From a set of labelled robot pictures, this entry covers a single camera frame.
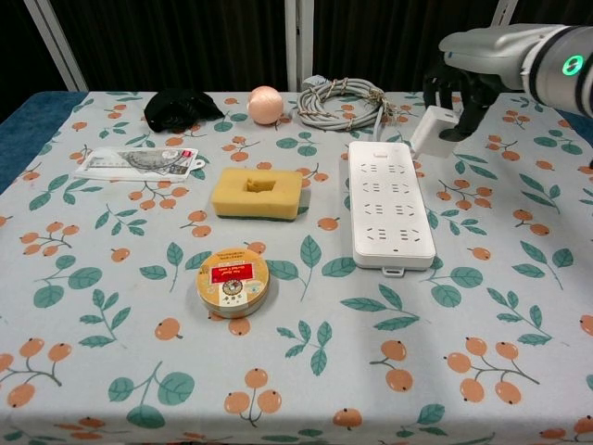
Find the pink ball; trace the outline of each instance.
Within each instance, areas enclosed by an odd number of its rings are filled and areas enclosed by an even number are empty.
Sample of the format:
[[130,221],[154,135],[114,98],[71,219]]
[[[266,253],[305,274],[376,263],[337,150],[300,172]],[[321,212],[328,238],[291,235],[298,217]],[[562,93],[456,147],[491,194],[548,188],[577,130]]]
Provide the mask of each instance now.
[[262,125],[274,123],[283,111],[282,97],[271,86],[259,86],[249,94],[247,113],[255,122]]

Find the red label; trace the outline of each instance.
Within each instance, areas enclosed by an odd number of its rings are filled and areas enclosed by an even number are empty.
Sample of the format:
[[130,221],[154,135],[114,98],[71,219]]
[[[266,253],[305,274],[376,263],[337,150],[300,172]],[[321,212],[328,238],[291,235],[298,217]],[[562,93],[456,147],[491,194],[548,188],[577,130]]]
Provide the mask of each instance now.
[[213,267],[211,277],[212,284],[224,283],[229,280],[250,280],[253,278],[253,264]]

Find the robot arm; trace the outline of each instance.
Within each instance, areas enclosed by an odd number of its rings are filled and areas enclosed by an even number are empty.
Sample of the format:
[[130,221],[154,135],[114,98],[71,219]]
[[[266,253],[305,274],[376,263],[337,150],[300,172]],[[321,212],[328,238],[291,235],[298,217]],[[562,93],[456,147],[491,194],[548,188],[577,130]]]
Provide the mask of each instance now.
[[460,123],[441,139],[471,135],[502,92],[525,91],[550,107],[593,118],[593,27],[514,24],[455,32],[439,49],[443,63],[424,78],[424,102],[451,108],[461,91]]

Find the gray cable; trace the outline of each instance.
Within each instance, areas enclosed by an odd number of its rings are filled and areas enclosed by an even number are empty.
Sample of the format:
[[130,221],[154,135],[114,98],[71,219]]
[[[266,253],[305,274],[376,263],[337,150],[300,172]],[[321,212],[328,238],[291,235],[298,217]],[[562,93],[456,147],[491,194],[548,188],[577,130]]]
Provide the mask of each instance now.
[[[345,119],[336,116],[325,108],[323,102],[335,95],[357,95],[367,99],[372,105],[372,110],[354,119]],[[298,115],[305,125],[321,128],[323,130],[346,130],[367,127],[374,124],[373,140],[377,140],[377,132],[381,117],[385,109],[390,111],[390,104],[385,99],[385,92],[364,79],[345,78],[341,81],[334,80],[302,92],[296,102]]]

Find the tin lid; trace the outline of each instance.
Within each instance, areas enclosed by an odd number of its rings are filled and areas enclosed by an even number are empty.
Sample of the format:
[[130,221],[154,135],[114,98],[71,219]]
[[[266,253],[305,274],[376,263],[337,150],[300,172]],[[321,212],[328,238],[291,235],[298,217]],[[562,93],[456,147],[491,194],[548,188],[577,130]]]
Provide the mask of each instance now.
[[268,291],[266,261],[245,248],[227,248],[208,257],[196,277],[197,292],[206,306],[217,312],[244,311]]

